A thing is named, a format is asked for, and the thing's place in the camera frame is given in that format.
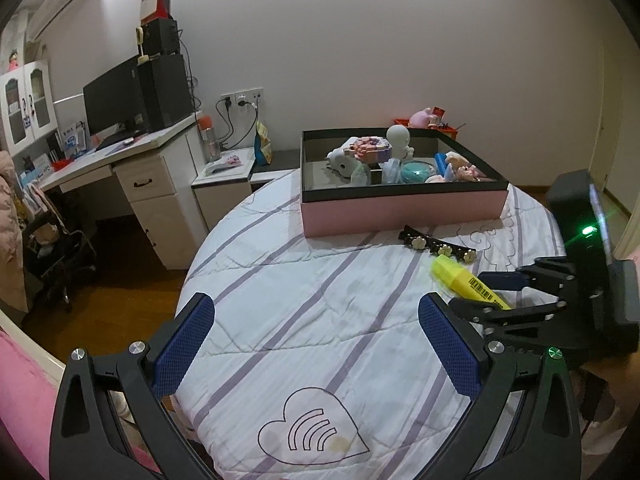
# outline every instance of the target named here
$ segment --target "pink jacket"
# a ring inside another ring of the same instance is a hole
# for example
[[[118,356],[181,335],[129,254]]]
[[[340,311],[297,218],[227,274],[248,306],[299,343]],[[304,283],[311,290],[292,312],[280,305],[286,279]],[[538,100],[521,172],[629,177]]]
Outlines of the pink jacket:
[[[22,270],[22,233],[12,192],[16,185],[14,162],[0,150],[0,300],[27,312]]]

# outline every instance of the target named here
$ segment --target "silver screw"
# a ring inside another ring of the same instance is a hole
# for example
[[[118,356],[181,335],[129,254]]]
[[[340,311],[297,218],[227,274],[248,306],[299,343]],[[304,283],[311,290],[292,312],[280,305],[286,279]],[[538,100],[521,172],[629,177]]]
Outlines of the silver screw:
[[[558,360],[558,359],[562,359],[562,352],[559,348],[556,348],[555,346],[552,346],[549,350],[547,350],[549,357],[551,357],[552,359]]]
[[[145,344],[142,341],[136,341],[129,345],[130,354],[142,354],[145,350]]]
[[[487,344],[489,352],[494,354],[501,354],[504,352],[504,345],[500,341],[489,341]]]
[[[83,357],[84,357],[84,350],[82,350],[81,348],[76,348],[73,352],[71,352],[71,358],[74,361],[79,361]]]

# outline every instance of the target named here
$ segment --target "highlighter cap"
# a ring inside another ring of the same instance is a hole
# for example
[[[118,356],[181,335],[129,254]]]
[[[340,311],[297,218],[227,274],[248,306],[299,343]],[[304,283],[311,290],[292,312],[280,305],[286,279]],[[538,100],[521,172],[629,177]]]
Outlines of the highlighter cap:
[[[465,267],[444,254],[438,256],[431,264],[431,273],[449,288],[460,273],[465,270]]]

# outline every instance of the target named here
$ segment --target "computer tower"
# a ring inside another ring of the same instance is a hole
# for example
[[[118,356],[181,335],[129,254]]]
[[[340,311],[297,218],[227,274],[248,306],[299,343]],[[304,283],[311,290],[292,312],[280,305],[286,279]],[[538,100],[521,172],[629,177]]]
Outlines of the computer tower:
[[[182,54],[159,56],[133,71],[145,129],[156,132],[193,113]]]
[[[142,26],[142,49],[147,56],[180,54],[178,23],[170,18],[156,18]]]

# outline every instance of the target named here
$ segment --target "black monitor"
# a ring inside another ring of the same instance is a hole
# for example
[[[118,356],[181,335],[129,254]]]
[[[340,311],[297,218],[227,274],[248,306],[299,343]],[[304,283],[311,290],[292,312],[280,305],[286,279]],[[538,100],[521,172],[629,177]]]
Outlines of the black monitor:
[[[132,71],[138,66],[138,56],[115,66],[82,89],[84,109],[91,135],[123,124],[133,132],[142,124],[142,106]]]

